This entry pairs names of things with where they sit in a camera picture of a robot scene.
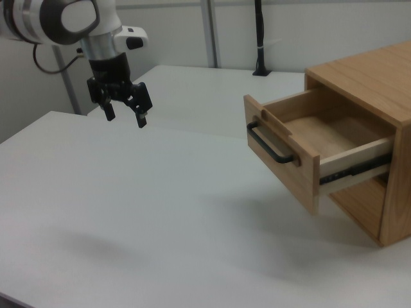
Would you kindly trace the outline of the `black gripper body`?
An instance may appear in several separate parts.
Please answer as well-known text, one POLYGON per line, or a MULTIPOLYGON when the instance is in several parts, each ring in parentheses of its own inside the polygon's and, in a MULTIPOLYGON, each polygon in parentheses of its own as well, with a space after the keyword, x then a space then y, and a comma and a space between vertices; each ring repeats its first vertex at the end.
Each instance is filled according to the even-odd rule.
POLYGON ((116 101, 130 97, 132 82, 126 53, 106 60, 89 60, 93 77, 88 79, 88 88, 93 101, 103 101, 103 95, 116 101))

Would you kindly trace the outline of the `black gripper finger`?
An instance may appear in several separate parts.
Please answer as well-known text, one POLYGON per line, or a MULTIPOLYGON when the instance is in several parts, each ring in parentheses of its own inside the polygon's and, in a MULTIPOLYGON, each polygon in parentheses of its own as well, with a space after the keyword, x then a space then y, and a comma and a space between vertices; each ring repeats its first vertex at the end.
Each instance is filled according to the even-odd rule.
POLYGON ((124 103, 136 115, 137 125, 143 128, 147 124, 146 116, 153 107, 152 100, 144 82, 126 86, 126 99, 124 103))
POLYGON ((112 121, 115 118, 115 113, 109 91, 102 84, 98 83, 94 77, 87 80, 87 87, 91 101, 100 106, 108 121, 112 121))

